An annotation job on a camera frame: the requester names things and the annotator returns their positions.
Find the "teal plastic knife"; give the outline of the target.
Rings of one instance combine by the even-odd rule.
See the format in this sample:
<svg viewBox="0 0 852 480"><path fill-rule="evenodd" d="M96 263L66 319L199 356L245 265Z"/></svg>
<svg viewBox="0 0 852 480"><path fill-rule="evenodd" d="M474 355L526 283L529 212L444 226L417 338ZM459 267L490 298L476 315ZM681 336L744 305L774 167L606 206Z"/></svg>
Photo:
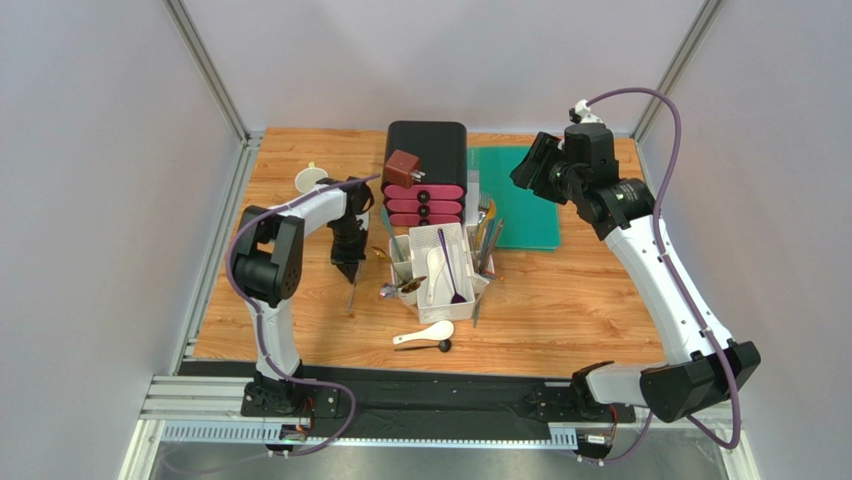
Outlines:
<svg viewBox="0 0 852 480"><path fill-rule="evenodd" d="M381 219L382 224L384 225L386 231L388 232L388 234L390 236L390 242L391 242L392 248L394 250L394 253L397 256L397 260L399 262L404 262L406 260L405 252L401 248L401 244L399 243L399 241L397 239L397 235L396 235L394 228L391 224L390 215L388 213L387 208L384 205L382 205L380 207L380 219Z"/></svg>

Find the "large silver fork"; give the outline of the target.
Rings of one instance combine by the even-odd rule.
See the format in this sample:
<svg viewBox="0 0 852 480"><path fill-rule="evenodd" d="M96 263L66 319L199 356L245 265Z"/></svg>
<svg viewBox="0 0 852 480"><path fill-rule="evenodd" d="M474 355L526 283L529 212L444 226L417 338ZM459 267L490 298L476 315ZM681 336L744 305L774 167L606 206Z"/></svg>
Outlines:
<svg viewBox="0 0 852 480"><path fill-rule="evenodd" d="M490 211L491 204L491 195L487 192L481 192L479 194L479 201L477 205L477 220L476 220L476 228L479 229L485 221L487 214Z"/></svg>

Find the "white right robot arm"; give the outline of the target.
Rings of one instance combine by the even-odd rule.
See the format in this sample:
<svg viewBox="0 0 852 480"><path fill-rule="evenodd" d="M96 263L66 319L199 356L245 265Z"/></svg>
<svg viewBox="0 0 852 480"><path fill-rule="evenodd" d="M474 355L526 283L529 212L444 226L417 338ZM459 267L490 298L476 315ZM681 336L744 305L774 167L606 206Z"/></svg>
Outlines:
<svg viewBox="0 0 852 480"><path fill-rule="evenodd" d="M661 364L602 362L572 376L584 415L610 404L649 409L672 423L733 400L761 362L752 342L738 342L710 311L666 232L658 200L640 179L624 178L614 135L581 100L562 137L537 135L511 172L513 184L578 216L618 258L646 305L663 346Z"/></svg>

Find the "purple metal spoon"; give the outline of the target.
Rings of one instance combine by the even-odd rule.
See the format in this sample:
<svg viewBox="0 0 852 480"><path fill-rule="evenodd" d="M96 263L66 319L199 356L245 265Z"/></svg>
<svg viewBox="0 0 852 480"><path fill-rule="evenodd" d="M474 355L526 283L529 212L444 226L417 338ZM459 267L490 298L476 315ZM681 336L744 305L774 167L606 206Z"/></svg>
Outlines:
<svg viewBox="0 0 852 480"><path fill-rule="evenodd" d="M452 290L453 290L451 303L452 304L466 303L467 300L459 292L457 284L456 284L455 275L454 275L453 270L452 270L452 265L451 265L450 255L449 255L449 249L448 249L448 246L447 246L445 233L444 233L444 230L442 228L438 229L438 237L439 237L439 241L441 243L441 248L442 248L444 259L445 259L446 268L447 268L447 271L448 271L449 276L450 276L451 287L452 287Z"/></svg>

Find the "black and pink drawer box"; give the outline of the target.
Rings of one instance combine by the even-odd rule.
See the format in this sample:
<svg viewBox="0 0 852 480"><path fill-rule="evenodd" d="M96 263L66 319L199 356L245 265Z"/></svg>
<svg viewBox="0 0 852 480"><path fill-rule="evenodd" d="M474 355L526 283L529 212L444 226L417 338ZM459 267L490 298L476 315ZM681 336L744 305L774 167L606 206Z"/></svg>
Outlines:
<svg viewBox="0 0 852 480"><path fill-rule="evenodd" d="M393 226L463 223L468 192L467 128L457 121L396 120L387 129L385 159L400 149L420 158L425 177L411 188L381 182Z"/></svg>

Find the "gold handled knife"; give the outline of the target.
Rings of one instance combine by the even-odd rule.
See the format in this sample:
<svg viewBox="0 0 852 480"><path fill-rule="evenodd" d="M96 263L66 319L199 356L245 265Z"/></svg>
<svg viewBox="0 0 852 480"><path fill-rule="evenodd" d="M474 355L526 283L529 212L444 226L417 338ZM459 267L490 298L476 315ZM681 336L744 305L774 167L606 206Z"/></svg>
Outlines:
<svg viewBox="0 0 852 480"><path fill-rule="evenodd" d="M476 230L477 234L482 234L482 233L485 231L485 229L486 229L486 227L487 227L487 224L488 224L488 223L489 223L489 222L490 222L490 221L494 218L494 216L496 215L496 211L497 211L496 202L495 202L495 200L491 197L490 211L489 211L489 213L487 214L487 216L486 216L486 218L485 218L485 221L484 221L484 223L482 224L482 226L481 226L479 229L477 229L477 230Z"/></svg>

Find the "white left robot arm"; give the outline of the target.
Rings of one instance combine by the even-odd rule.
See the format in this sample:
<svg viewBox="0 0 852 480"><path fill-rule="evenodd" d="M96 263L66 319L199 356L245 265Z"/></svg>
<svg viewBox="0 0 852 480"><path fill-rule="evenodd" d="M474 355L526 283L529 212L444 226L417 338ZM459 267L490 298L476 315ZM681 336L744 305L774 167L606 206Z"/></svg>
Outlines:
<svg viewBox="0 0 852 480"><path fill-rule="evenodd" d="M252 314L258 360L254 383L276 396L293 397L308 385L301 377L293 338L292 298L303 279L305 240L318 229L332 233L330 263L352 285L366 260L374 176L321 179L297 198L275 207L250 206L226 253L226 276Z"/></svg>

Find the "white perforated utensil caddy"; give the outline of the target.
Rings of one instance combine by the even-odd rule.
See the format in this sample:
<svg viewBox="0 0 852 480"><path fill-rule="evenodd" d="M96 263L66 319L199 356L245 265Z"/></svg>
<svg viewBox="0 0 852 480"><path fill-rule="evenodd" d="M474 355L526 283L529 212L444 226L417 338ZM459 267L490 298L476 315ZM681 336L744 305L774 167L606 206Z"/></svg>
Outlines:
<svg viewBox="0 0 852 480"><path fill-rule="evenodd" d="M425 301L427 279L416 292L408 295L399 295L403 304L415 314L418 321L423 325L442 320L471 320L479 295L483 292L485 293L488 285L491 283L491 280L487 276L477 273L473 260L475 252L469 245L468 232L459 223L413 227L407 233L397 235L401 248L405 252L406 260L404 262L397 260L397 256L389 240L388 247L393 260L393 267L391 268L392 279L399 281L401 276L413 278L419 276L427 277L427 253L435 247L442 250L438 237L439 228L442 228L445 233L458 290L467 302L462 304L451 303L453 290L445 263L445 267L438 277L434 303L432 305L427 305Z"/></svg>

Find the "small silver fork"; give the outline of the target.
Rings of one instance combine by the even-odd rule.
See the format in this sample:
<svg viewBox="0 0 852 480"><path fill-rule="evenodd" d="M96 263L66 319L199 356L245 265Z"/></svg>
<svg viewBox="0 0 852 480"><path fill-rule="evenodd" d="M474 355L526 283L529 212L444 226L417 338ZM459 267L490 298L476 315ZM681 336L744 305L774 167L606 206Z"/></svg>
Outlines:
<svg viewBox="0 0 852 480"><path fill-rule="evenodd" d="M346 307L345 307L345 314L347 314L347 315L351 314L352 311L353 311L353 306L354 306L356 293L357 293L357 286L358 286L358 280L353 281L353 283L351 285L350 294L349 294L349 297L348 297L348 300L347 300L347 303L346 303Z"/></svg>

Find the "white ceramic spoon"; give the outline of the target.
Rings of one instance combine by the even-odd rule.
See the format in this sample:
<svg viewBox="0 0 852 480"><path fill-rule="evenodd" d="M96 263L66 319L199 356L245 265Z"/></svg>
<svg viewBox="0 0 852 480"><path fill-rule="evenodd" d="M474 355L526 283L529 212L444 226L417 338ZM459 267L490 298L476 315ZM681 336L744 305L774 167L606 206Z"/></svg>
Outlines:
<svg viewBox="0 0 852 480"><path fill-rule="evenodd" d="M438 247L432 248L426 256L427 264L427 291L425 301L427 305L432 305L435 298L435 288L438 283L438 277L445 267L445 257L443 251Z"/></svg>
<svg viewBox="0 0 852 480"><path fill-rule="evenodd" d="M452 321L442 320L430 324L427 328L417 332L395 336L393 345L400 345L412 341L443 341L448 340L454 334L455 326Z"/></svg>

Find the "teal plastic spoon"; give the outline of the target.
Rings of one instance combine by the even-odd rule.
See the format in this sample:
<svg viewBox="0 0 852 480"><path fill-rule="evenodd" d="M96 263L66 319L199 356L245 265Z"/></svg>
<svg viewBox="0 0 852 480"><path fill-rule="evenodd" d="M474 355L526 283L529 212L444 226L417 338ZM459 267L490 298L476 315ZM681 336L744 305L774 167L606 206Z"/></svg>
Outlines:
<svg viewBox="0 0 852 480"><path fill-rule="evenodd" d="M482 294L479 295L479 298L477 299L477 303L476 303L476 306L475 306L475 309L474 309L474 315L473 315L473 328L474 329L476 329L478 327L479 322L480 322L481 313L482 313L482 306L484 304L484 297L485 297L485 293L483 292Z"/></svg>

